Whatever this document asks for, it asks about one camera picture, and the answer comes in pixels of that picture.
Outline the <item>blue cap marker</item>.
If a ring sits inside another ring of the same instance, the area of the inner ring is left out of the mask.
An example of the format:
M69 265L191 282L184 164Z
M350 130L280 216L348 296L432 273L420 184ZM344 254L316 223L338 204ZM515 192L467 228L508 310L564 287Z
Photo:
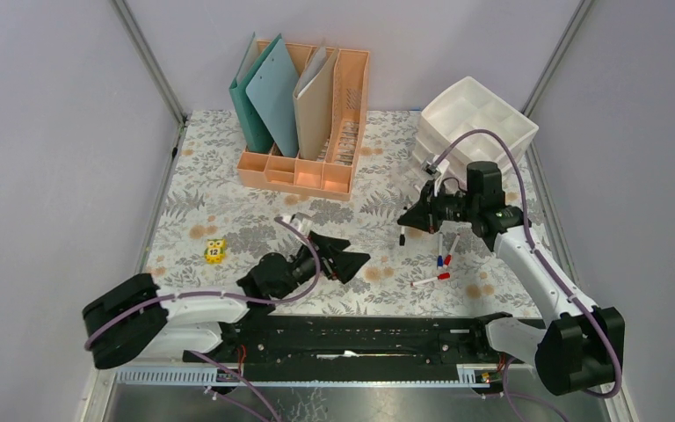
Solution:
M444 246L443 246L443 241L444 241L444 236L442 233L438 233L437 236L437 260L436 264L438 269L442 269L444 267Z

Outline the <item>red cap marker lowest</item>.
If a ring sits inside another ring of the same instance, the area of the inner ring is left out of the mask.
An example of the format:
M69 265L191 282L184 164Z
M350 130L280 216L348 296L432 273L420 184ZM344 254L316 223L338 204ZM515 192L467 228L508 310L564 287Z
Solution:
M416 286L421 286L429 283L433 283L435 281L442 281L442 280L448 280L450 278L450 273L444 272L444 273L439 273L436 274L430 278L422 279L422 280L414 280L410 283L412 287Z

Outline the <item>white plastic drawer unit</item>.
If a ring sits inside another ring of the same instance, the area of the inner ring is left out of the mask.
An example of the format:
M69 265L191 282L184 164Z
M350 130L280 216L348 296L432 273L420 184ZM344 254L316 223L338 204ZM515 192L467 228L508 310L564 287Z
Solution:
M420 114L412 157L420 167L429 156L437 156L460 136L474 129L498 135L519 164L539 131L539 126L501 99L493 91L466 76L439 94ZM466 180L466 167L476 161L498 165L503 175L512 165L499 143L488 135L473 135L461 142L446 158L447 176Z

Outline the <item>green folder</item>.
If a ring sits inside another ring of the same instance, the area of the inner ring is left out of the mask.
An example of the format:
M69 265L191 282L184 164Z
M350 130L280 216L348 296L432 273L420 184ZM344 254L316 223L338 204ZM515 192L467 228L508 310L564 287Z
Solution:
M229 95L249 152L268 153L274 144L256 105L262 105L265 99L274 95L277 82L273 78L272 65L266 61L271 58L271 52L281 40L282 35L279 33L260 51L256 34L253 33L236 76L229 86Z

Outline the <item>tan kraft folder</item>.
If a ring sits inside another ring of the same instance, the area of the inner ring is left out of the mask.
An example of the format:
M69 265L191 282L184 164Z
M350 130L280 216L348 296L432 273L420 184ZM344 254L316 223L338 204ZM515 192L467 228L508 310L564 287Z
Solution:
M315 161L330 138L333 76L339 49L317 47L293 92L299 158Z

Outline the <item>light blue folder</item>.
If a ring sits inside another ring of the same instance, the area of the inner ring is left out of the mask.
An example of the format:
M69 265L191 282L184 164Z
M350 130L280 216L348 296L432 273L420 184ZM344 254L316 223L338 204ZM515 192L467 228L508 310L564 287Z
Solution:
M266 46L247 77L245 95L251 108L245 136L248 149L267 153L277 146L282 156L297 156L293 92L299 76L280 35Z

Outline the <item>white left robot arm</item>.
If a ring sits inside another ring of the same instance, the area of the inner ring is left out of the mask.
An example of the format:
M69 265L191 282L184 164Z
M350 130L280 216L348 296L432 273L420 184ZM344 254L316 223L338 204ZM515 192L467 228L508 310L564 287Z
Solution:
M265 254L230 291L174 290L157 285L150 273L137 273L83 308L84 348L97 369L138 358L179 358L185 351L229 360L238 340L224 325L295 302L296 289L314 289L320 277L343 284L352 280L371 257L349 246L346 239L311 231L294 255Z

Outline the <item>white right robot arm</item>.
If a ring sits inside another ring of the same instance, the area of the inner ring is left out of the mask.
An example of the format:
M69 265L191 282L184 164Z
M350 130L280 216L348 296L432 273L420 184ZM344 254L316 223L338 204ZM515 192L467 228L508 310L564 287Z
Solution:
M621 388L625 321L616 308L601 308L579 290L534 240L526 211L505 201L502 174L492 162L467 167L466 189L447 193L441 181L429 180L417 202L398 219L404 227L427 233L443 222L468 222L494 255L525 287L546 325L537 329L512 316L500 316L473 333L468 348L482 362L500 353L536 369L546 389L561 396L574 391L594 395Z

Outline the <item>red cap marker upper right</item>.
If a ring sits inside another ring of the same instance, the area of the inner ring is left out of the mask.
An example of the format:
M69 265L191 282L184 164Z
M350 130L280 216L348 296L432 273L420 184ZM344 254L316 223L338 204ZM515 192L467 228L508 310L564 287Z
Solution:
M454 237L454 240L453 240L450 248L447 251L446 256L442 260L442 265L443 265L444 268L447 268L449 266L449 264L450 264L450 262L451 262L451 260L454 256L454 252L457 248L457 245L458 245L460 239L461 239L461 235L459 233L457 233L456 236Z

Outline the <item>orange plastic file organizer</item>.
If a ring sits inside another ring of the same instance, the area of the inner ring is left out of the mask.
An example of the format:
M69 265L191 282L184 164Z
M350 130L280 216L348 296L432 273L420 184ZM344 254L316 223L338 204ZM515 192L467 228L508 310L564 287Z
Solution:
M271 40L258 40L263 51ZM319 46L287 43L300 77ZM333 76L332 127L329 140L315 161L282 156L277 146L268 153L247 150L236 166L244 186L304 194L330 200L349 200L367 123L370 54L339 48Z

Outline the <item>yellow owl eraser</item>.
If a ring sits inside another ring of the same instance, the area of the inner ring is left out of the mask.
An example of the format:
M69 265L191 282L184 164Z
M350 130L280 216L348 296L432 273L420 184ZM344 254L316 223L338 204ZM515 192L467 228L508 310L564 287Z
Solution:
M220 264L226 258L227 242L224 238L208 239L203 256L208 264Z

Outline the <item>floral table cloth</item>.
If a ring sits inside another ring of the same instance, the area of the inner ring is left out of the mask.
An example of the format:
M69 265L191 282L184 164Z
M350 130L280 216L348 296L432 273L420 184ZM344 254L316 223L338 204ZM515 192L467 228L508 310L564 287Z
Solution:
M512 271L495 258L467 225L447 222L446 256L461 239L447 268L438 269L437 238L405 231L399 245L397 218L409 204L396 186L414 148L416 112L372 111L359 151L352 197L313 198L243 186L236 169L244 140L232 112L198 111L192 117L171 179L145 269L155 281L183 289L223 290L235 284L266 253L288 255L299 243L275 222L304 213L323 235L350 240L371 259L343 284L320 280L302 299L278 307L280 314L476 317L503 311L538 317L539 311ZM208 239L224 238L226 258L208 264ZM414 280L448 272L448 280L412 287Z

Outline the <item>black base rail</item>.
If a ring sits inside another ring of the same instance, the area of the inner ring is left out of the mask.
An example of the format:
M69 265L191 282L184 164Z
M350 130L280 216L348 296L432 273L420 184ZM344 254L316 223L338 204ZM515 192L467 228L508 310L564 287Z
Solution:
M231 363L250 382L450 383L460 365L496 368L483 326L504 316L271 314L225 324L217 347L183 360Z

